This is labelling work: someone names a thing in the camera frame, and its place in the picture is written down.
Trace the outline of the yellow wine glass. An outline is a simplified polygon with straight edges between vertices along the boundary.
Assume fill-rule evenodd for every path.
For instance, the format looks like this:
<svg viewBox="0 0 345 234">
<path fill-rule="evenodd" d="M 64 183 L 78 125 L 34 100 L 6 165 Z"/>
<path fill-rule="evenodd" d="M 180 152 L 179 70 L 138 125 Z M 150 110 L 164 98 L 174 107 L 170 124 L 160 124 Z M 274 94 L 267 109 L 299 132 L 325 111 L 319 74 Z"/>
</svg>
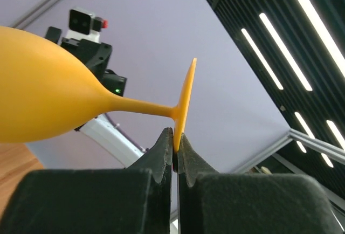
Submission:
<svg viewBox="0 0 345 234">
<path fill-rule="evenodd" d="M 188 69 L 175 107 L 120 97 L 73 54 L 32 33 L 1 27 L 1 142 L 49 139 L 113 111 L 174 120 L 177 152 L 185 129 L 197 61 Z"/>
</svg>

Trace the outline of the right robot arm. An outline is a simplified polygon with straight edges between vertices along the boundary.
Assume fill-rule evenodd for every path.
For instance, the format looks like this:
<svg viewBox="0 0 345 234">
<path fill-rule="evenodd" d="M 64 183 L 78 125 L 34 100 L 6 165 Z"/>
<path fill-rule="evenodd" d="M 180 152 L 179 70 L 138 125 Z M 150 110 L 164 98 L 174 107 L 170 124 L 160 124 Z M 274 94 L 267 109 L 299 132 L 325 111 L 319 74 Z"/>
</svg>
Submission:
<svg viewBox="0 0 345 234">
<path fill-rule="evenodd" d="M 103 86 L 112 93 L 123 96 L 127 79 L 107 68 L 112 47 L 100 41 L 100 32 L 91 30 L 85 35 L 68 29 L 64 37 L 61 34 L 61 29 L 50 26 L 45 38 L 54 43 L 61 40 L 60 46 L 76 56 Z M 98 115 L 74 131 L 100 145 L 125 168 L 131 166 L 147 151 L 131 140 L 108 114 Z"/>
</svg>

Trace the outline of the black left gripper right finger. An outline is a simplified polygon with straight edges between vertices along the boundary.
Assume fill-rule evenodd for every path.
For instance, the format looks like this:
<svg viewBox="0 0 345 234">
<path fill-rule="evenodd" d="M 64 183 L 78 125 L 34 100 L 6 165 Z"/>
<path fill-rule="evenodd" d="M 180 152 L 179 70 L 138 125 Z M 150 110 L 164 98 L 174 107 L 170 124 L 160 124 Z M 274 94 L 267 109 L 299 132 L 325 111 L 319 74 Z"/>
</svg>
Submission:
<svg viewBox="0 0 345 234">
<path fill-rule="evenodd" d="M 307 175 L 220 173 L 186 136 L 176 162 L 180 233 L 344 233 Z"/>
</svg>

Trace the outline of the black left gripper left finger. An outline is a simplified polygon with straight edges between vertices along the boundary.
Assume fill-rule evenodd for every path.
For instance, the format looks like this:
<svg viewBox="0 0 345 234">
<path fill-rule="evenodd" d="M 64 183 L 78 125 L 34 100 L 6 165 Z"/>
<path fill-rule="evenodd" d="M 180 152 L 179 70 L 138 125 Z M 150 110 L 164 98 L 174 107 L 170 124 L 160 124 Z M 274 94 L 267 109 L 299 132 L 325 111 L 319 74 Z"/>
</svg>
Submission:
<svg viewBox="0 0 345 234">
<path fill-rule="evenodd" d="M 169 233 L 173 131 L 125 169 L 35 170 L 19 182 L 1 233 Z"/>
</svg>

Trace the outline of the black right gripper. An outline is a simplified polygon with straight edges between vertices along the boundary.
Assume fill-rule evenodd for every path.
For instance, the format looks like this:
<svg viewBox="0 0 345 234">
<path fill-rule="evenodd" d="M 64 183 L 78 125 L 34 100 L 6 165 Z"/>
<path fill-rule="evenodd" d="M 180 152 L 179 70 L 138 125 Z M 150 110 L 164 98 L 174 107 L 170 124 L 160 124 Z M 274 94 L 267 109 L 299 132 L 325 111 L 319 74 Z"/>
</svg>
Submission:
<svg viewBox="0 0 345 234">
<path fill-rule="evenodd" d="M 60 46 L 81 61 L 98 80 L 109 80 L 113 77 L 113 73 L 107 69 L 112 46 L 100 42 L 100 34 L 97 31 L 85 35 L 68 30 L 66 36 L 62 37 L 61 34 L 61 29 L 50 26 L 45 38 L 54 43 L 61 40 Z"/>
</svg>

